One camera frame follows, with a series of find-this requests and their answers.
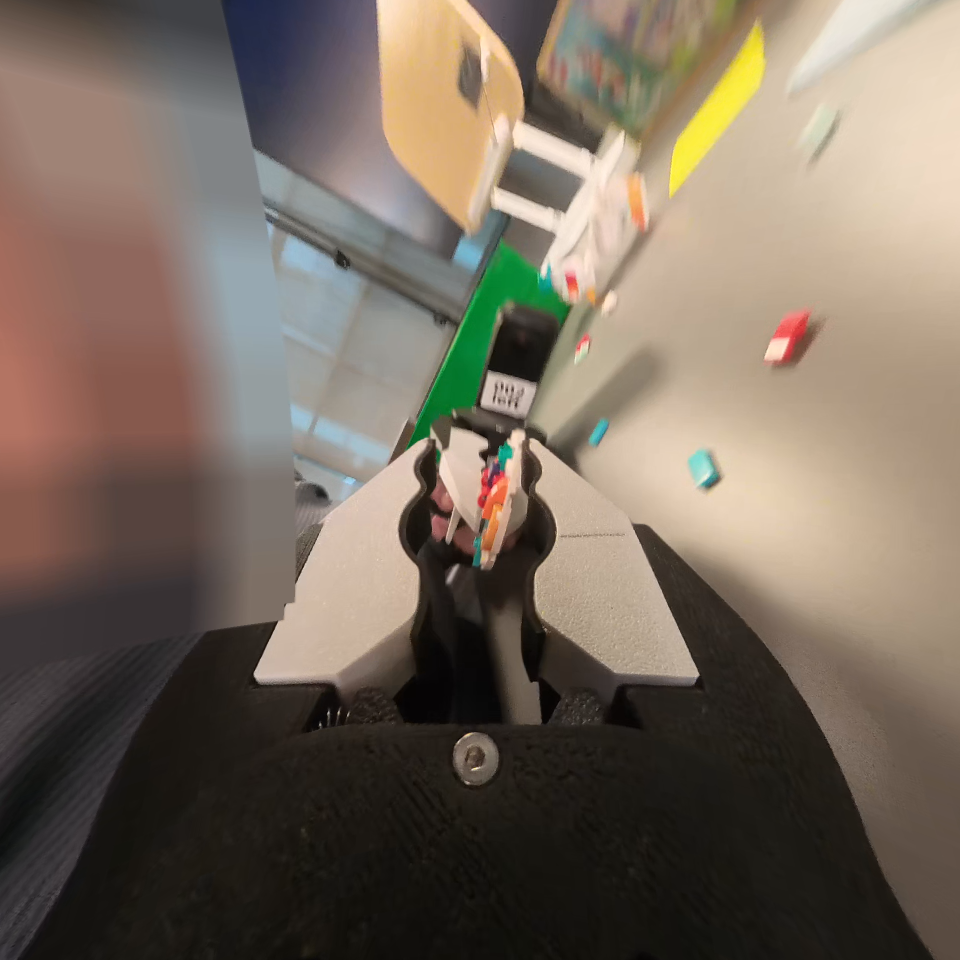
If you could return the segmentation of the white lego model with coloured bricks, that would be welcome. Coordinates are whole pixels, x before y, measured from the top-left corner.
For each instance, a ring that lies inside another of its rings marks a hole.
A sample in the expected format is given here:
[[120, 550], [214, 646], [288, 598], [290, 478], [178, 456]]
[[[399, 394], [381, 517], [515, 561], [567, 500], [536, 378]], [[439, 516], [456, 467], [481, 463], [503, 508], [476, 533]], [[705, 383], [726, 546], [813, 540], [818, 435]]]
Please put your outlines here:
[[491, 570], [501, 554], [501, 512], [508, 491], [522, 484], [525, 441], [525, 431], [514, 429], [496, 450], [486, 455], [482, 472], [482, 518], [474, 539], [472, 565], [475, 569]]

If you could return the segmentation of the colourful lego set box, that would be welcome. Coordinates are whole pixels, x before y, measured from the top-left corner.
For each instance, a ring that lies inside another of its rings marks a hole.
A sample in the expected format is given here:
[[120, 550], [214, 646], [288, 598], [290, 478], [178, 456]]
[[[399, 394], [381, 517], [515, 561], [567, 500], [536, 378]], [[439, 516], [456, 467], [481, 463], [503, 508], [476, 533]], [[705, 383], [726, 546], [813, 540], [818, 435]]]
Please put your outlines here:
[[743, 7], [738, 1], [558, 2], [536, 77], [587, 124], [641, 139], [726, 42]]

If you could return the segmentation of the stack of green storage bins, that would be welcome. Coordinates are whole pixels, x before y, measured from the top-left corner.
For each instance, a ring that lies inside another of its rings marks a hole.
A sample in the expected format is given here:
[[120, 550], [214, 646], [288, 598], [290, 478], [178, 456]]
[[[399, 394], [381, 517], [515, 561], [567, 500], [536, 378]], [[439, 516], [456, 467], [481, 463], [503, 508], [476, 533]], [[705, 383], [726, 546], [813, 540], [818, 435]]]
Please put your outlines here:
[[472, 407], [481, 389], [500, 309], [507, 304], [531, 306], [563, 325], [570, 306], [542, 287], [539, 270], [517, 250], [498, 243], [486, 264], [450, 347], [416, 419], [407, 445], [426, 439], [438, 417]]

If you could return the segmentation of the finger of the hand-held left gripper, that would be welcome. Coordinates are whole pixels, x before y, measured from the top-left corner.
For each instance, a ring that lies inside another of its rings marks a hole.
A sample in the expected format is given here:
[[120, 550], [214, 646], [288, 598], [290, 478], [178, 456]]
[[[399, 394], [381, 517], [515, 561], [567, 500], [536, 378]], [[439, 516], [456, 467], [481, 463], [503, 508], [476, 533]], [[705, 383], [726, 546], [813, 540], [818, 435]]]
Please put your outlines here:
[[445, 542], [451, 544], [461, 523], [476, 534], [482, 519], [482, 473], [488, 440], [452, 423], [437, 425], [438, 479], [452, 500]]
[[501, 553], [511, 550], [522, 537], [529, 511], [529, 496], [522, 486], [508, 490], [501, 511]]

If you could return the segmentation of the red lego piece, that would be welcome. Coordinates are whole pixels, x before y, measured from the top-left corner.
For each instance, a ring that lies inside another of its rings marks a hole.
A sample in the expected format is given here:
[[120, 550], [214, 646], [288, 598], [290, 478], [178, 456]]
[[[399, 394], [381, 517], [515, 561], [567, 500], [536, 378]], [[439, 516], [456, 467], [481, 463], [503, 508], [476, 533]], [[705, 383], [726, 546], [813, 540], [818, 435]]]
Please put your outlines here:
[[809, 332], [810, 318], [811, 311], [809, 309], [784, 315], [776, 326], [764, 352], [764, 364], [772, 367], [791, 364]]

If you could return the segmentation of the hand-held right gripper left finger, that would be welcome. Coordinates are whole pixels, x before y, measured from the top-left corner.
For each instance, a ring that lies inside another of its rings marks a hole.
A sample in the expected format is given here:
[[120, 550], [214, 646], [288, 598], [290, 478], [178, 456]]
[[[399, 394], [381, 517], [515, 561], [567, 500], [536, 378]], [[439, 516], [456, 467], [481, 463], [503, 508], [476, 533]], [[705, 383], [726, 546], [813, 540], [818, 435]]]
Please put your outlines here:
[[401, 688], [413, 677], [421, 580], [402, 519], [426, 491], [430, 453], [418, 441], [326, 516], [255, 667], [259, 686]]

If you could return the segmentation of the yellow sticky note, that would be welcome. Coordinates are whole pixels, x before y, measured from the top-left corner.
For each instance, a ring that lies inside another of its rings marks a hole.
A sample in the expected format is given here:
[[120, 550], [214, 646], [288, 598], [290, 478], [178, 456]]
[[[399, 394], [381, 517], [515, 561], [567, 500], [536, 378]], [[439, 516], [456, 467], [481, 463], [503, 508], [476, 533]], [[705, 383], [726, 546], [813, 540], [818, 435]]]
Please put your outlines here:
[[676, 196], [759, 91], [766, 71], [765, 33], [755, 20], [742, 46], [675, 141], [668, 196]]

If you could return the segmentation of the light green lego brick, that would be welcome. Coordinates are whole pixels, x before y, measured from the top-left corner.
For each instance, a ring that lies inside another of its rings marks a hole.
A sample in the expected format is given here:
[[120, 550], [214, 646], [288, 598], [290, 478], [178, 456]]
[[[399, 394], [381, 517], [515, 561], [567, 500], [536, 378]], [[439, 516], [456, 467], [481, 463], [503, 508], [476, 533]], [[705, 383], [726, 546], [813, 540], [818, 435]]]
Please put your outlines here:
[[830, 143], [838, 128], [842, 112], [825, 103], [819, 104], [799, 134], [797, 148], [807, 164], [815, 162]]

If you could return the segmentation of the person's left hand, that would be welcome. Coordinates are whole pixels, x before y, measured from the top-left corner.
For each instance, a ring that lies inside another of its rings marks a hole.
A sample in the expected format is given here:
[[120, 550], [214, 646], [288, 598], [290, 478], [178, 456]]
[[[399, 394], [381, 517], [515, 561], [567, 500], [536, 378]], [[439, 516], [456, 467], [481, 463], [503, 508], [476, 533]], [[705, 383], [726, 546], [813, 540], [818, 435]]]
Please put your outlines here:
[[[442, 548], [454, 549], [471, 563], [475, 553], [475, 534], [462, 517], [454, 516], [454, 503], [442, 480], [438, 479], [430, 498], [431, 538]], [[450, 522], [457, 524], [448, 538]]]

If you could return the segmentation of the light wood table white legs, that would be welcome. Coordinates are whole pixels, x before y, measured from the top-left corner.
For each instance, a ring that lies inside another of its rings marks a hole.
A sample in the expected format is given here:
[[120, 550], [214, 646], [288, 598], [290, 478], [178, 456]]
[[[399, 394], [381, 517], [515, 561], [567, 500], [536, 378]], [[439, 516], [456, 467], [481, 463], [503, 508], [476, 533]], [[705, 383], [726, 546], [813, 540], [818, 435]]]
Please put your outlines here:
[[508, 48], [468, 2], [376, 3], [381, 120], [390, 150], [465, 234], [490, 210], [560, 235], [568, 212], [500, 184], [521, 152], [588, 184], [590, 151], [525, 121], [519, 69]]

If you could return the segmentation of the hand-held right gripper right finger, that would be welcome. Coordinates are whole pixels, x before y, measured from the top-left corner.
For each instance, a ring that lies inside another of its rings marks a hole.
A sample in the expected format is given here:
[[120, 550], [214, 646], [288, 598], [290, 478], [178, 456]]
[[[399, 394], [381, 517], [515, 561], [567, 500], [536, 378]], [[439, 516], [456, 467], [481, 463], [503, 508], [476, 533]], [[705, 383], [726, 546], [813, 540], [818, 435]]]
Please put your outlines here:
[[538, 440], [530, 451], [552, 536], [533, 575], [539, 677], [555, 690], [694, 687], [699, 670], [629, 516]]

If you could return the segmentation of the lego instruction booklet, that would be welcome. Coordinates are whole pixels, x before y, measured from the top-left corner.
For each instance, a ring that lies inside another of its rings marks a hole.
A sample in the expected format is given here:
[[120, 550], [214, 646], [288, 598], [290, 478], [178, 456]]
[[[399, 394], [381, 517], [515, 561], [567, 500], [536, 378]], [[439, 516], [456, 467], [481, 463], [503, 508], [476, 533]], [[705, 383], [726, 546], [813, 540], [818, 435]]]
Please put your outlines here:
[[879, 43], [934, 1], [842, 1], [793, 68], [785, 92], [809, 89], [834, 68]]

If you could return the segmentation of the white lego bird model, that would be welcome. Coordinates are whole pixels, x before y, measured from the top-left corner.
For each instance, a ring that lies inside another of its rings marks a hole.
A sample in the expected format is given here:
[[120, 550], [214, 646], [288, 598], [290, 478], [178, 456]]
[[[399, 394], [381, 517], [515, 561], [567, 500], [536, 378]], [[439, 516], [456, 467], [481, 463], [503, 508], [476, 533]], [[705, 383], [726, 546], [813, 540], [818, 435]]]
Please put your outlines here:
[[609, 126], [594, 156], [593, 172], [563, 214], [539, 274], [569, 306], [594, 302], [650, 227], [641, 152], [639, 141]]

